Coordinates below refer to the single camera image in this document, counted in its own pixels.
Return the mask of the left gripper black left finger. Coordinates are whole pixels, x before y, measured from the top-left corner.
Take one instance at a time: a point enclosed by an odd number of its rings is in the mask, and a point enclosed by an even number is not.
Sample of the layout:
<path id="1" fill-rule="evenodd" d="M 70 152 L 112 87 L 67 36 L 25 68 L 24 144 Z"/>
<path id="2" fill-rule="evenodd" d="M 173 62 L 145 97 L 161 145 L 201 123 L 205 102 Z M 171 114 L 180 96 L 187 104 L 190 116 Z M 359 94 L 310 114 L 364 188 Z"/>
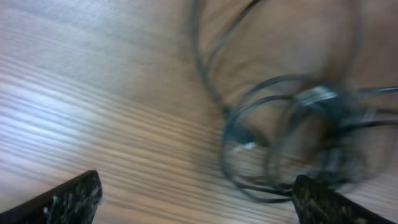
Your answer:
<path id="1" fill-rule="evenodd" d="M 91 224 L 103 196 L 96 170 L 1 213 L 2 224 Z"/>

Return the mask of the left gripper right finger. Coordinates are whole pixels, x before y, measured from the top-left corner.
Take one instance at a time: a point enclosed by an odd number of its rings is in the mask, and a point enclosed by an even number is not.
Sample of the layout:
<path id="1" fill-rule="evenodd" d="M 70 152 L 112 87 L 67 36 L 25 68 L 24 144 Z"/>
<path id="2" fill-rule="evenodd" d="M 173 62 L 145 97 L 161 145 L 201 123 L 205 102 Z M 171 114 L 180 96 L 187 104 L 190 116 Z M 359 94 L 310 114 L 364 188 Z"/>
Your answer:
<path id="1" fill-rule="evenodd" d="M 300 224 L 393 224 L 306 175 L 297 176 L 292 201 Z"/>

